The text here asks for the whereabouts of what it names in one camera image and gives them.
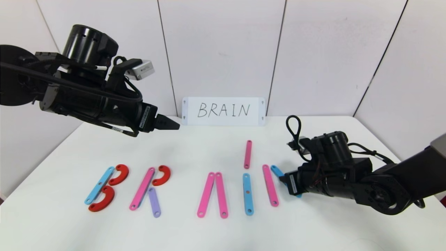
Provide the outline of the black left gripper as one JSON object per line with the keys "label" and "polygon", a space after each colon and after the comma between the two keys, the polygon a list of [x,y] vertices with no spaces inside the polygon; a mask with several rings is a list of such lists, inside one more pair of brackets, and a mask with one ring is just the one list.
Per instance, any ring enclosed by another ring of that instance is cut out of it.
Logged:
{"label": "black left gripper", "polygon": [[149,133],[156,130],[179,130],[180,124],[174,120],[157,114],[158,107],[145,102],[121,103],[113,105],[113,114],[123,121],[118,125],[132,130]]}

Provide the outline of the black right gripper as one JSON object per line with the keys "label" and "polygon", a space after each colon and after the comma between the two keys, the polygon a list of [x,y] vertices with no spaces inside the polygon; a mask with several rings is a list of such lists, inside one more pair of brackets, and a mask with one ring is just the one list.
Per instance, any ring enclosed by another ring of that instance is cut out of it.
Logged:
{"label": "black right gripper", "polygon": [[293,196],[309,193],[314,182],[315,166],[302,165],[297,170],[279,176],[282,184],[287,186],[288,193]]}

